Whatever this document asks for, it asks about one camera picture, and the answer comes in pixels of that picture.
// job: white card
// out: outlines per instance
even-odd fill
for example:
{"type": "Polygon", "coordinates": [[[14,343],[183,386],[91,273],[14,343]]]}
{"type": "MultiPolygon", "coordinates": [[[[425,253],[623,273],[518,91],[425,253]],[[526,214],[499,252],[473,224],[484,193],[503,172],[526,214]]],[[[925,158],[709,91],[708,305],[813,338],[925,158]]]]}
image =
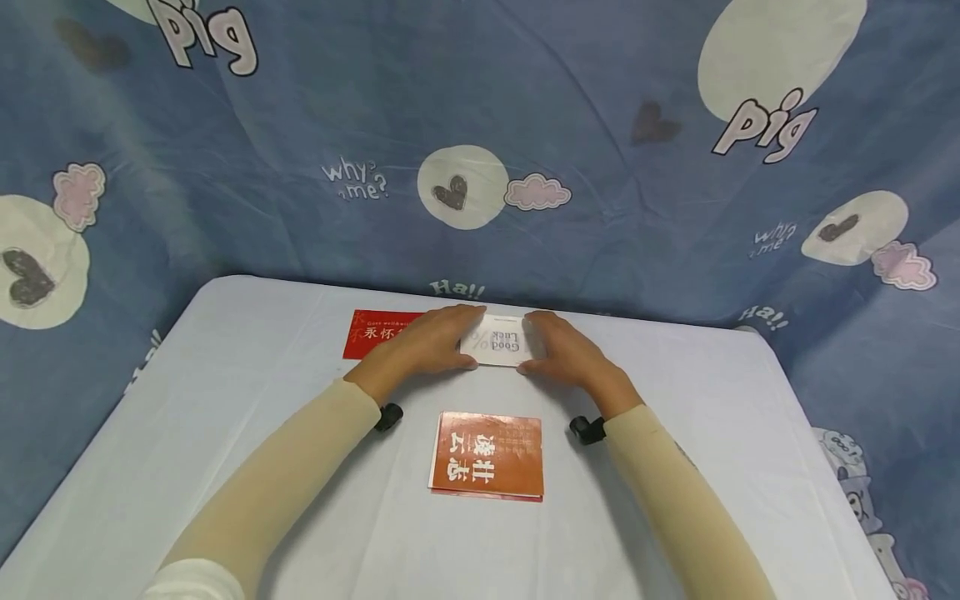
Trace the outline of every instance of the white card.
{"type": "Polygon", "coordinates": [[[460,340],[460,351],[481,365],[515,367],[545,355],[533,327],[523,317],[484,315],[473,330],[460,340]]]}

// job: red book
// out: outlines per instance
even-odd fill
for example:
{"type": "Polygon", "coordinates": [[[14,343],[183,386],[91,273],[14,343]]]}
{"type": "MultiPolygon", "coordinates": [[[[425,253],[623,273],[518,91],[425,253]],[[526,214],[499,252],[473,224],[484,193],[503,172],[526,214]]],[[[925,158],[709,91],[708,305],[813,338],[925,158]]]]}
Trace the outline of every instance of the red book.
{"type": "Polygon", "coordinates": [[[397,313],[389,310],[354,310],[353,321],[344,346],[344,358],[360,360],[379,344],[396,336],[423,313],[397,313]]]}
{"type": "Polygon", "coordinates": [[[430,489],[457,495],[542,501],[540,420],[442,413],[430,489]]]}

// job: cartoon print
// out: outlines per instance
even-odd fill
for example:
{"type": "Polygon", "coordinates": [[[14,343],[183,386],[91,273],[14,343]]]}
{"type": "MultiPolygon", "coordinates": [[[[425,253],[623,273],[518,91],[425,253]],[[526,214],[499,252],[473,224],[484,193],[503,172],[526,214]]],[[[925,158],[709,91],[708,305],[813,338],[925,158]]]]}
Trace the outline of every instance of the cartoon print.
{"type": "Polygon", "coordinates": [[[352,162],[340,156],[339,163],[334,163],[329,169],[321,165],[320,169],[330,181],[344,181],[344,188],[337,192],[337,196],[344,200],[380,200],[381,195],[390,198],[387,178],[382,173],[374,172],[376,163],[372,160],[352,162]]]}
{"type": "Polygon", "coordinates": [[[559,180],[549,180],[540,173],[531,173],[507,185],[503,202],[520,210],[545,210],[570,202],[572,195],[559,180]]]}
{"type": "Polygon", "coordinates": [[[466,283],[454,283],[453,286],[450,286],[449,279],[441,279],[440,281],[431,281],[430,287],[433,288],[433,293],[435,296],[441,294],[451,296],[463,296],[470,300],[480,300],[480,295],[483,294],[483,291],[487,289],[486,285],[476,285],[471,283],[467,285],[466,283]]]}
{"type": "Polygon", "coordinates": [[[829,429],[814,429],[817,441],[827,454],[837,479],[865,477],[867,465],[863,460],[863,448],[852,437],[829,429]]]}
{"type": "Polygon", "coordinates": [[[874,274],[901,290],[925,291],[937,284],[929,258],[897,237],[910,211],[903,198],[886,190],[861,194],[830,212],[807,236],[800,252],[833,265],[853,266],[871,259],[874,274]]]}
{"type": "Polygon", "coordinates": [[[81,233],[97,221],[106,182],[99,165],[70,164],[53,177],[52,207],[0,196],[0,320],[48,329],[77,312],[90,268],[81,233]]]}
{"type": "Polygon", "coordinates": [[[926,590],[926,586],[916,579],[907,577],[903,580],[903,586],[906,588],[907,600],[930,600],[930,593],[926,590]]]}
{"type": "Polygon", "coordinates": [[[843,58],[866,11],[867,0],[732,0],[700,53],[704,106],[727,122],[747,99],[777,107],[797,88],[801,105],[843,58]]]}
{"type": "Polygon", "coordinates": [[[908,216],[906,202],[897,194],[867,192],[824,217],[800,252],[833,265],[858,265],[897,239],[908,216]]]}
{"type": "Polygon", "coordinates": [[[644,142],[668,142],[683,128],[679,121],[669,121],[660,116],[660,103],[644,102],[634,119],[634,128],[630,141],[634,144],[644,142]]]}
{"type": "Polygon", "coordinates": [[[874,501],[870,497],[870,477],[848,477],[840,480],[840,487],[847,495],[853,514],[860,521],[863,533],[874,534],[883,526],[883,521],[874,514],[874,501]]]}
{"type": "Polygon", "coordinates": [[[874,549],[876,559],[890,581],[890,586],[899,600],[929,600],[926,586],[906,577],[897,557],[894,545],[897,541],[886,533],[878,533],[883,522],[874,514],[874,502],[870,497],[870,477],[864,461],[863,448],[851,436],[837,431],[813,427],[813,435],[820,443],[827,460],[833,467],[840,487],[847,495],[853,514],[860,522],[867,541],[874,549]]]}
{"type": "Polygon", "coordinates": [[[873,534],[867,536],[867,541],[874,549],[876,559],[880,561],[880,566],[883,567],[883,572],[887,574],[887,579],[890,580],[894,590],[897,591],[897,596],[901,596],[901,590],[906,590],[904,584],[906,575],[903,574],[903,569],[900,568],[897,557],[894,556],[894,545],[897,541],[890,534],[873,534]]]}
{"type": "Polygon", "coordinates": [[[874,275],[898,290],[925,291],[937,284],[937,276],[929,258],[917,255],[915,244],[901,244],[894,240],[871,254],[874,275]]]}
{"type": "Polygon", "coordinates": [[[91,73],[106,73],[130,62],[130,47],[120,37],[96,37],[83,23],[62,17],[54,19],[54,31],[91,73]]]}
{"type": "Polygon", "coordinates": [[[160,337],[160,332],[154,329],[150,332],[150,349],[147,350],[147,355],[143,357],[143,365],[137,367],[133,370],[133,375],[130,378],[130,383],[127,384],[127,387],[124,388],[123,396],[127,395],[127,392],[130,391],[130,388],[133,387],[133,382],[137,380],[140,374],[144,369],[147,368],[147,363],[150,362],[150,359],[154,357],[156,351],[160,348],[160,344],[163,343],[163,338],[160,337]]]}
{"type": "MultiPolygon", "coordinates": [[[[737,319],[737,322],[739,323],[748,319],[762,320],[762,322],[765,323],[771,331],[776,331],[777,329],[781,329],[790,324],[789,321],[782,320],[782,312],[778,312],[777,309],[771,308],[770,306],[763,306],[762,308],[759,305],[751,306],[740,314],[740,318],[737,319]]],[[[759,333],[754,327],[750,327],[750,329],[759,333]]]]}
{"type": "Polygon", "coordinates": [[[754,249],[748,256],[753,259],[755,256],[779,250],[796,231],[796,223],[777,223],[777,226],[770,230],[754,233],[754,249]]]}
{"type": "Polygon", "coordinates": [[[804,91],[799,87],[787,93],[780,101],[780,109],[770,112],[755,98],[745,100],[736,114],[727,124],[727,128],[720,134],[720,139],[713,146],[716,155],[725,155],[730,148],[739,141],[758,138],[756,145],[766,148],[770,142],[777,139],[780,149],[763,159],[764,164],[773,164],[790,156],[793,149],[800,143],[800,138],[810,127],[813,117],[817,116],[818,108],[802,112],[790,117],[790,110],[796,108],[804,98],[804,91]]]}
{"type": "Polygon", "coordinates": [[[417,173],[420,201],[431,215],[456,229],[477,229],[504,207],[507,169],[479,146],[441,148],[417,173]]]}
{"type": "Polygon", "coordinates": [[[204,24],[204,18],[195,10],[194,0],[146,0],[146,4],[177,66],[193,68],[186,51],[199,41],[209,57],[217,56],[216,46],[234,55],[229,63],[234,75],[248,77],[256,72],[259,59],[247,19],[234,7],[214,12],[204,24]]]}

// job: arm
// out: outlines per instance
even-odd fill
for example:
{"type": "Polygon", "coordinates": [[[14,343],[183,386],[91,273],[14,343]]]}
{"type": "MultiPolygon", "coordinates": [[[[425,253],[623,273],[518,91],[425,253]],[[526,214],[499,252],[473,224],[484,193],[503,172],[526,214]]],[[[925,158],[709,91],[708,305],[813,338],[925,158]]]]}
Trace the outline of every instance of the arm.
{"type": "MultiPolygon", "coordinates": [[[[455,347],[483,312],[463,305],[430,311],[377,347],[251,454],[190,521],[161,567],[205,559],[253,600],[270,555],[379,420],[379,407],[394,388],[413,373],[476,367],[455,347]]],[[[151,591],[165,597],[170,580],[180,584],[176,579],[155,582],[151,591]]]]}
{"type": "Polygon", "coordinates": [[[686,457],[624,371],[553,313],[527,319],[547,347],[544,360],[520,366],[583,387],[605,420],[607,445],[621,476],[650,519],[690,600],[774,600],[750,545],[720,499],[686,457]]]}

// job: hand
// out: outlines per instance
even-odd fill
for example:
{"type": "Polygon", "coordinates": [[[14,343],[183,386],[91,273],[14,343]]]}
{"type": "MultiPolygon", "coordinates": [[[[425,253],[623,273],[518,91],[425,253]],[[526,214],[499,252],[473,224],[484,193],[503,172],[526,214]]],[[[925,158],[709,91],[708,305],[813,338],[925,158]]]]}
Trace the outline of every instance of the hand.
{"type": "Polygon", "coordinates": [[[383,406],[410,375],[476,369],[477,362],[461,354],[457,343],[486,310],[486,306],[457,304],[424,313],[395,338],[374,348],[344,380],[357,384],[383,406]]]}
{"type": "Polygon", "coordinates": [[[583,388],[604,419],[612,419],[643,403],[630,377],[569,321],[542,310],[528,314],[526,319],[543,340],[546,358],[528,360],[520,364],[517,371],[583,388]]]}

